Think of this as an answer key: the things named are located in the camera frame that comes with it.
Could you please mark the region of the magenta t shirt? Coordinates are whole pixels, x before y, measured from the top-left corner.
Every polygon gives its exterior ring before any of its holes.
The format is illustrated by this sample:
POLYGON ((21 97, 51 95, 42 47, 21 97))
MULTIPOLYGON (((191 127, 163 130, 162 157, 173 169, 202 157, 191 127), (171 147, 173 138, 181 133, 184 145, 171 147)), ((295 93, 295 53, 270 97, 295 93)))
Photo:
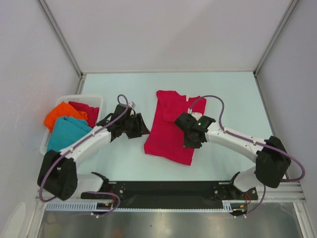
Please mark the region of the magenta t shirt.
POLYGON ((156 112, 150 135, 144 144, 144 152, 189 166, 192 164, 194 149, 183 147, 184 132, 174 122, 199 97, 163 90, 158 90, 156 96, 156 112))

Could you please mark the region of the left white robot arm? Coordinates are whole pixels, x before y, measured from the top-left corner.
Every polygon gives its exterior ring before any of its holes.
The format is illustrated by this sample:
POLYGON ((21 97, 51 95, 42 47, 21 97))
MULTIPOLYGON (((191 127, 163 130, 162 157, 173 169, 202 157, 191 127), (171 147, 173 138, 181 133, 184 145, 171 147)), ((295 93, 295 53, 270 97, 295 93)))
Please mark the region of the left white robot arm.
POLYGON ((79 174, 78 167, 90 159, 103 146, 122 134, 129 139, 150 134, 141 113, 132 106, 118 104, 114 113, 99 121, 87 135, 59 151, 49 150, 45 155, 38 176, 39 192, 44 190, 60 200, 92 192, 98 198, 109 194, 108 179, 97 173, 79 174))

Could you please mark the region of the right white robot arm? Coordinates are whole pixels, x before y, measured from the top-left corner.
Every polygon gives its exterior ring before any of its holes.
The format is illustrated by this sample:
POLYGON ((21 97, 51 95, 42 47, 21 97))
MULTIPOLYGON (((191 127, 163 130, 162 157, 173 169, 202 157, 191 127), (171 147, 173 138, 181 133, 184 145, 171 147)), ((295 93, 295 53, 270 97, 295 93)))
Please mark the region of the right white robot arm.
POLYGON ((277 137, 266 140, 255 140, 243 134, 236 137, 222 128, 220 122, 201 113, 182 113, 174 124, 183 131, 186 148, 199 149, 205 142, 214 143, 245 156, 255 164, 231 179, 228 192, 234 199, 240 199, 253 187, 278 188, 291 164, 277 137))

